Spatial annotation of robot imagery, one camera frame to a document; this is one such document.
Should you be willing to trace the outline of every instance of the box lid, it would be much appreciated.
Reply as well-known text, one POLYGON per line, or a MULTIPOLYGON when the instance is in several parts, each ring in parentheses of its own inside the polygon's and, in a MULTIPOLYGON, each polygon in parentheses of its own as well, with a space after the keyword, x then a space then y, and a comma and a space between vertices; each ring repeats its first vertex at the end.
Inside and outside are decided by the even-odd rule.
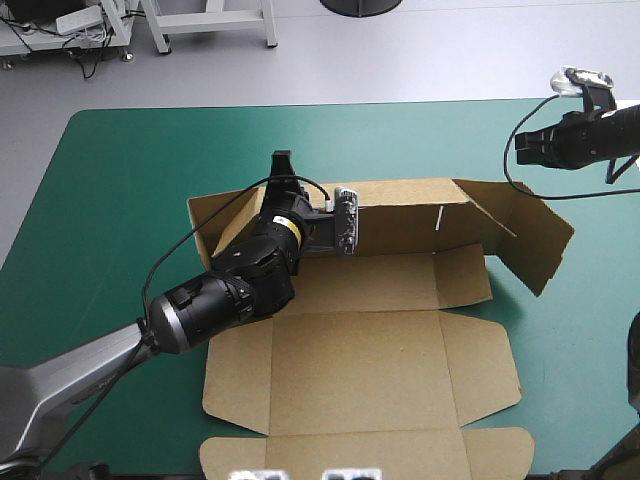
MULTIPOLYGON (((542 200, 518 194, 503 182, 429 178, 344 184, 359 194, 361 257, 433 253, 477 243, 539 295, 573 235, 573 228, 542 200)), ((331 190, 344 184, 324 187, 331 190)), ((235 193, 189 199, 192 223, 235 193)), ((309 193, 320 207, 322 197, 314 189, 309 193)), ((211 266, 211 255, 246 235, 263 196, 263 188, 249 191, 196 234, 206 268, 211 266)))
POLYGON ((497 323, 439 311, 288 315, 227 331, 211 349, 205 408, 271 436, 207 440, 210 480, 264 468, 319 479, 334 467, 515 480, 531 466, 525 430, 460 430, 521 397, 497 323))

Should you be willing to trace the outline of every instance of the green mat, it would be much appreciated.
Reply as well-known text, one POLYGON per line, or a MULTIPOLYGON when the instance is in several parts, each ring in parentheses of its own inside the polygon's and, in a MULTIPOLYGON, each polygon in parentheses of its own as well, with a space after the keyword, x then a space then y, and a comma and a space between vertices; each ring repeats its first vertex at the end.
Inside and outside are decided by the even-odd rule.
MULTIPOLYGON (((133 322, 150 265, 189 228, 186 199, 238 189, 294 151, 319 181, 450 176, 501 179, 501 150, 536 100, 314 107, 86 111, 73 117, 0 272, 0 363, 40 361, 133 322)), ((527 128, 559 120, 550 105, 527 128)), ((603 188, 579 172, 516 167, 545 193, 603 188)), ((621 187, 640 186, 636 169, 621 187)), ((507 328, 522 402, 478 422, 523 426, 535 472, 591 465, 637 419, 626 403, 626 335, 640 301, 640 196, 557 202, 576 229, 540 298, 488 258, 495 300, 459 309, 507 328)), ((193 243, 153 292, 201 270, 193 243)), ((115 472, 196 472, 198 447, 241 432, 201 408, 206 346, 157 358, 122 380, 55 462, 115 472)))

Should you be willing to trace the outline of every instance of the cardboard box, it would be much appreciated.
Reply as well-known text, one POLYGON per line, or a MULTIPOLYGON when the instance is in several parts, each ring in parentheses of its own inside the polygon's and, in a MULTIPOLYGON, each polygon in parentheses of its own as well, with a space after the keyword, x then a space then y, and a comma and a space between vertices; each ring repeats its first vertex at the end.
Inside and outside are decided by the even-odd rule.
MULTIPOLYGON (((461 430, 521 398, 506 331, 440 310, 491 299, 484 255, 539 295, 573 229, 503 183, 345 185, 360 195, 358 256, 303 259, 285 309, 211 342, 205 411, 269 437, 207 440, 207 478, 269 468, 320 479, 346 467, 381 468, 387 480, 524 478, 528 432, 461 430)), ((263 194, 200 232, 206 267, 246 235, 263 194)), ((190 199, 192 222, 230 195, 190 199)))

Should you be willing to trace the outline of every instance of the black cable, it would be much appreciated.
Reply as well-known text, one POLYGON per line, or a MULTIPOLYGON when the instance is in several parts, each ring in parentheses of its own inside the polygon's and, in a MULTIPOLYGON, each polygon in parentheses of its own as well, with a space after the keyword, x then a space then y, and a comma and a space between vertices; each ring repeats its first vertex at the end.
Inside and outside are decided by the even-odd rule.
POLYGON ((20 35, 16 31, 16 27, 13 26, 12 22, 10 22, 9 20, 7 20, 4 17, 0 17, 0 21, 2 21, 7 27, 9 27, 11 29, 11 31, 15 34, 15 36, 18 37, 20 42, 26 47, 27 50, 29 50, 29 53, 33 53, 34 52, 33 48, 31 48, 29 46, 29 44, 24 40, 24 38, 22 38, 22 35, 20 35))
POLYGON ((98 408, 100 403, 102 403, 102 401, 109 394, 109 392, 111 392, 111 390, 116 385, 116 383, 118 383, 118 381, 124 376, 124 374, 127 373, 127 371, 131 367, 133 361, 135 360, 136 356, 138 355, 138 353, 140 352, 144 344, 145 344, 145 338, 143 333, 142 340, 138 342, 138 344, 134 347, 134 349, 131 351, 129 356, 124 360, 124 362, 122 362, 122 366, 118 369, 118 371, 115 373, 113 378, 109 380, 109 382, 105 385, 105 387, 102 389, 102 391, 100 392, 98 397, 95 399, 95 401, 89 406, 89 408, 87 408, 87 410, 85 410, 82 416, 78 420, 76 420, 76 422, 71 426, 71 428, 67 431, 67 433, 65 433, 64 437, 62 437, 62 439, 56 444, 56 446, 53 447, 51 452, 38 464, 38 466, 36 467, 37 475, 39 475, 40 472, 42 472, 42 470, 44 469, 44 467, 47 466, 49 462, 51 462, 51 460, 53 460, 53 458, 60 452, 60 450, 62 450, 62 448, 66 445, 69 439, 73 437, 73 435, 84 424, 84 422, 87 421, 87 419, 96 410, 96 408, 98 408))
POLYGON ((238 200, 240 197, 245 195, 252 188, 255 188, 255 187, 257 187, 257 186, 259 186, 259 185, 261 185, 261 184, 263 184, 265 182, 268 182, 270 180, 300 180, 300 181, 303 181, 303 182, 307 182, 309 185, 313 185, 318 190, 320 190, 322 192, 322 194, 324 195, 325 200, 331 200, 331 196, 327 193, 327 191, 321 185, 319 185, 318 183, 314 182, 313 180, 310 180, 310 179, 305 178, 305 177, 301 177, 300 175, 273 175, 273 176, 269 176, 269 177, 263 178, 261 180, 258 180, 257 182, 253 182, 251 185, 249 185, 244 190, 241 190, 240 192, 236 193, 224 205, 222 205, 220 208, 215 210, 213 213, 209 214, 207 217, 205 217, 204 220, 202 220, 199 224, 197 224, 195 227, 193 227, 187 234, 183 235, 173 246, 171 246, 171 248, 169 248, 169 250, 167 250, 160 258, 158 258, 158 260, 156 260, 156 262, 153 264, 153 266, 149 270, 149 273, 147 274, 147 278, 146 278, 146 280, 144 282, 144 285, 142 287, 142 292, 141 292, 142 293, 142 306, 143 306, 143 310, 144 310, 144 321, 145 321, 145 325, 147 327, 149 327, 149 324, 148 324, 148 321, 149 321, 149 315, 148 315, 148 312, 149 312, 149 301, 148 301, 149 287, 151 286, 151 281, 153 280, 154 274, 156 273, 156 271, 158 270, 158 267, 160 267, 162 262, 164 262, 167 258, 169 258, 173 254, 173 252, 175 252, 178 249, 178 247, 180 247, 180 245, 182 245, 189 238, 191 238, 193 236, 193 234, 195 234, 198 230, 200 230, 207 223, 209 223, 211 220, 213 220, 223 210, 225 210, 227 207, 229 207, 229 205, 231 205, 236 200, 238 200))
POLYGON ((515 138, 516 134, 518 133, 518 130, 520 130, 520 127, 522 127, 522 125, 524 125, 524 123, 527 120, 529 120, 532 116, 534 116, 536 113, 538 113, 538 111, 542 107, 544 107, 547 103, 549 103, 552 100, 555 100, 558 97, 559 97, 559 95, 553 95, 551 97, 545 98, 542 102, 540 102, 538 104, 538 106, 536 108, 534 108, 531 112, 529 112, 527 115, 525 115, 522 120, 520 120, 518 122, 518 124, 515 126, 515 128, 511 132, 511 135, 509 135, 509 139, 507 140, 507 144, 504 147, 504 155, 503 155, 503 163, 502 163, 504 176, 507 179, 507 181, 509 182, 509 185, 511 185, 513 188, 515 188, 520 193, 523 193, 523 194, 525 194, 525 195, 527 195, 529 197, 539 198, 541 200, 577 200, 577 199, 580 199, 580 198, 610 197, 610 196, 613 196, 613 195, 626 195, 626 194, 629 194, 629 193, 640 193, 640 188, 630 188, 630 189, 624 189, 624 190, 610 190, 610 191, 603 191, 603 192, 578 193, 578 194, 575 194, 575 195, 539 195, 537 193, 533 193, 533 192, 529 192, 528 190, 525 190, 524 188, 520 187, 519 185, 517 185, 513 181, 513 179, 511 178, 511 175, 509 174, 509 149, 511 148, 511 143, 513 142, 513 139, 515 138))
MULTIPOLYGON (((111 45, 111 40, 113 40, 113 35, 114 35, 113 28, 110 28, 107 33, 107 37, 102 41, 102 44, 93 62, 93 68, 91 69, 90 73, 87 73, 86 65, 82 63, 82 60, 80 60, 80 58, 82 57, 73 57, 73 56, 71 57, 72 60, 80 66, 80 70, 82 71, 82 78, 84 78, 85 80, 89 80, 96 74, 96 71, 98 69, 98 64, 104 61, 104 52, 107 48, 109 48, 109 45, 111 45)), ((68 52, 69 49, 67 49, 66 46, 73 40, 75 40, 75 37, 71 37, 69 40, 64 42, 62 44, 62 50, 65 50, 68 52)))
POLYGON ((111 378, 111 380, 108 381, 108 383, 102 389, 102 391, 100 392, 98 397, 95 399, 95 401, 89 406, 89 408, 87 408, 87 410, 85 410, 85 412, 82 414, 82 416, 71 426, 71 428, 67 431, 67 433, 65 433, 64 437, 62 437, 62 439, 51 450, 51 452, 38 464, 38 466, 36 467, 36 473, 38 475, 40 474, 40 472, 42 472, 44 467, 47 466, 49 464, 49 462, 51 462, 51 460, 53 460, 53 458, 60 452, 60 450, 62 450, 62 448, 66 445, 66 443, 69 441, 69 439, 71 437, 73 437, 73 435, 78 431, 78 429, 87 421, 87 419, 98 408, 100 403, 102 403, 102 401, 109 394, 109 392, 111 392, 111 390, 116 385, 116 383, 118 383, 118 381, 124 376, 124 374, 127 373, 127 371, 129 371, 131 365, 135 361, 136 356, 138 355, 138 353, 140 353, 140 350, 142 349, 142 347, 147 343, 147 340, 148 340, 147 337, 149 335, 149 333, 148 333, 149 330, 147 328, 148 327, 148 318, 147 318, 147 315, 146 315, 147 310, 148 310, 148 308, 147 308, 148 307, 148 304, 147 304, 147 293, 148 293, 149 286, 151 285, 151 280, 153 279, 153 275, 156 272, 156 270, 158 269, 158 267, 160 266, 160 264, 162 264, 162 262, 164 262, 164 260, 166 260, 173 252, 175 252, 175 250, 180 245, 182 245, 184 242, 186 242, 187 239, 189 239, 194 233, 196 233, 198 230, 200 230, 202 227, 204 227, 207 223, 209 223, 211 220, 213 220, 213 218, 215 218, 220 212, 222 212, 224 209, 226 209, 229 205, 231 205, 233 202, 238 200, 241 196, 243 196, 244 194, 249 192, 252 188, 257 187, 258 185, 260 185, 262 183, 265 183, 265 182, 268 182, 270 180, 301 180, 303 182, 307 182, 310 185, 313 185, 318 190, 320 190, 322 192, 322 194, 324 195, 325 200, 331 200, 331 197, 329 196, 327 191, 321 185, 319 185, 318 183, 314 182, 313 180, 309 180, 308 178, 301 177, 299 175, 273 175, 273 176, 269 176, 269 177, 263 178, 262 180, 258 180, 257 182, 254 182, 253 184, 251 184, 250 186, 248 186, 244 190, 238 192, 229 201, 227 201, 224 205, 222 205, 216 211, 214 211, 209 216, 207 216, 202 222, 200 222, 198 225, 196 225, 194 228, 192 228, 189 233, 184 235, 163 256, 161 256, 156 261, 156 263, 154 263, 153 267, 151 267, 151 270, 149 271, 149 274, 147 275, 147 279, 146 279, 144 287, 142 289, 142 298, 143 298, 143 304, 144 304, 144 310, 145 310, 145 317, 143 319, 139 319, 139 325, 140 325, 140 329, 142 331, 142 339, 134 347, 134 349, 131 351, 129 356, 122 362, 122 366, 114 374, 114 376, 111 378))

